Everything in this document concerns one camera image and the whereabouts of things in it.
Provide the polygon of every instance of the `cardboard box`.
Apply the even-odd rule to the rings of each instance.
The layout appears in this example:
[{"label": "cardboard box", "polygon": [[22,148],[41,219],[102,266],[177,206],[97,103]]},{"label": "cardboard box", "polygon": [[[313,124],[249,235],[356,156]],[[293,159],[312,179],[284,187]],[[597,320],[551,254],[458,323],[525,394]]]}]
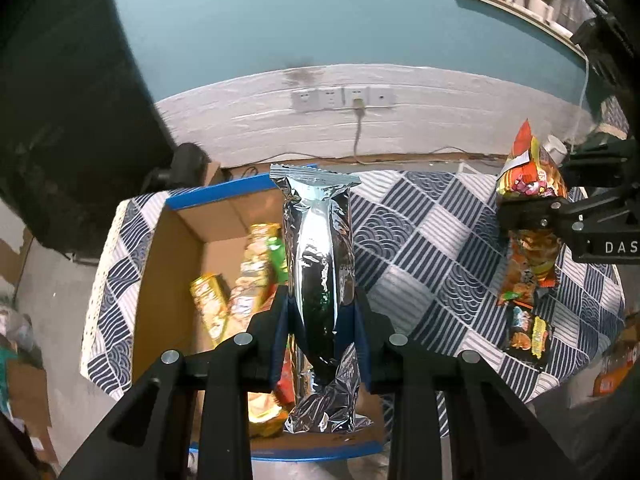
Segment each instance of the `cardboard box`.
[{"label": "cardboard box", "polygon": [[220,184],[225,179],[224,174],[222,173],[222,168],[220,167],[220,163],[217,161],[210,162],[207,164],[207,171],[204,175],[203,186],[215,186],[216,184]]},{"label": "cardboard box", "polygon": [[24,421],[38,460],[57,463],[49,438],[51,418],[46,372],[13,359],[6,362],[6,382],[11,414]]},{"label": "cardboard box", "polygon": [[[201,274],[222,274],[231,286],[239,275],[249,227],[282,223],[283,194],[267,174],[225,182],[170,198],[162,210],[140,283],[132,380],[167,349],[206,351],[211,341],[190,294]],[[202,406],[202,393],[199,395]],[[252,440],[256,458],[344,458],[382,449],[384,424],[377,396],[362,394],[360,413],[375,421],[355,434],[302,434]],[[194,435],[199,434],[196,413]]]}]

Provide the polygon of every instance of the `metal screw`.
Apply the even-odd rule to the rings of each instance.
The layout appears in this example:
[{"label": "metal screw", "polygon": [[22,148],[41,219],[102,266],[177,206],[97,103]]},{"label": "metal screw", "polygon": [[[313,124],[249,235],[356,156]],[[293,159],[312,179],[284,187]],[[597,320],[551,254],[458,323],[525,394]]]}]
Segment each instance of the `metal screw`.
[{"label": "metal screw", "polygon": [[162,354],[162,362],[166,365],[170,365],[171,363],[175,363],[180,357],[177,350],[167,350]]},{"label": "metal screw", "polygon": [[469,364],[476,364],[480,362],[480,354],[475,350],[465,350],[460,354],[462,356],[462,360]]},{"label": "metal screw", "polygon": [[248,332],[241,332],[234,336],[234,343],[240,346],[248,345],[253,340],[254,337]]},{"label": "metal screw", "polygon": [[393,346],[404,346],[409,341],[404,334],[392,334],[389,336],[389,342]]}]

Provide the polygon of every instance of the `blue patterned tablecloth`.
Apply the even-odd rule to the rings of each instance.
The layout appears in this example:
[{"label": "blue patterned tablecloth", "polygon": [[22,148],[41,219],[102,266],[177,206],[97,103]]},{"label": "blue patterned tablecloth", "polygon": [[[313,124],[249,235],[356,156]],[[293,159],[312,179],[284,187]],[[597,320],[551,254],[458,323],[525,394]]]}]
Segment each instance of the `blue patterned tablecloth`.
[{"label": "blue patterned tablecloth", "polygon": [[[474,349],[524,401],[557,386],[602,352],[623,326],[617,270],[576,264],[568,248],[556,286],[539,306],[554,327],[545,370],[499,349],[506,269],[493,175],[364,171],[353,188],[356,280],[373,310],[433,351]],[[118,399],[130,387],[135,307],[146,252],[168,192],[123,202],[100,259],[82,342],[81,373]],[[571,192],[578,200],[580,190]],[[439,397],[442,434],[447,433]],[[385,420],[392,404],[385,398]]]}]

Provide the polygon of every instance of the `concrete floor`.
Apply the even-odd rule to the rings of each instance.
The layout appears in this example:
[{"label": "concrete floor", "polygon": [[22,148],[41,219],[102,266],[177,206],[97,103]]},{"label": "concrete floor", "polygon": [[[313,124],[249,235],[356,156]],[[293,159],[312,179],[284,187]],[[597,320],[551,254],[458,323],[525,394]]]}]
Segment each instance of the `concrete floor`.
[{"label": "concrete floor", "polygon": [[52,444],[65,465],[115,404],[80,375],[84,317],[95,267],[73,264],[36,240],[17,291],[18,309],[31,316],[47,371]]}]

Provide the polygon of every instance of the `cable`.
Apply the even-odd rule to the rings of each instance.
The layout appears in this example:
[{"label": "cable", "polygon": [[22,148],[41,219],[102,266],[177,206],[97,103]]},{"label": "cable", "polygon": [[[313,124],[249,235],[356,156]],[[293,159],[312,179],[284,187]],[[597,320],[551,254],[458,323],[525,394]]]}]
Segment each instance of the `cable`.
[{"label": "cable", "polygon": [[[362,118],[364,117],[365,113],[366,113],[366,106],[364,104],[364,101],[360,98],[355,98],[353,100],[352,103],[352,109],[354,111],[354,113],[356,114],[356,118],[357,118],[357,122],[356,122],[356,133],[353,139],[353,158],[354,160],[358,163],[358,164],[362,164],[363,166],[367,165],[367,164],[409,164],[412,162],[428,162],[428,160],[425,160],[424,158],[416,158],[416,159],[409,159],[409,160],[390,160],[390,161],[374,161],[374,162],[366,162],[364,160],[360,160],[358,158],[358,143],[360,142],[360,136],[362,134]],[[456,150],[457,152],[460,153],[465,153],[467,155],[472,154],[472,152],[468,152],[467,150],[463,150],[462,148],[458,148],[457,146],[451,146],[451,145],[447,145],[447,146],[442,146],[440,148],[437,148],[436,150],[433,150],[432,152],[426,152],[426,153],[420,153],[420,155],[434,155],[435,153],[441,152],[442,150],[446,150],[447,148],[450,148],[452,150]],[[256,160],[255,162],[252,162],[252,164],[260,164],[262,162],[267,162],[268,160],[274,159],[276,157],[279,156],[283,156],[283,155],[303,155],[303,156],[308,156],[309,158],[318,158],[320,160],[335,160],[336,158],[333,156],[324,156],[324,155],[314,155],[313,153],[303,153],[303,152],[282,152],[282,153],[278,153],[276,155],[270,155],[270,156],[266,156],[265,158],[262,158],[260,160]],[[248,171],[255,169],[254,166],[249,166],[246,170],[244,170],[245,173],[247,173]]]},{"label": "cable", "polygon": [[584,57],[584,85],[582,85],[582,92],[580,92],[580,100],[578,101],[578,109],[576,111],[577,119],[575,120],[574,128],[571,132],[571,153],[574,152],[575,146],[575,136],[578,132],[578,126],[580,125],[580,115],[582,114],[582,103],[584,101],[584,96],[587,93],[587,85],[589,83],[589,58]]},{"label": "cable", "polygon": [[246,176],[255,176],[257,174],[258,174],[258,168],[256,168],[255,166],[249,166],[242,172],[242,175],[240,176],[240,178],[244,178]]}]

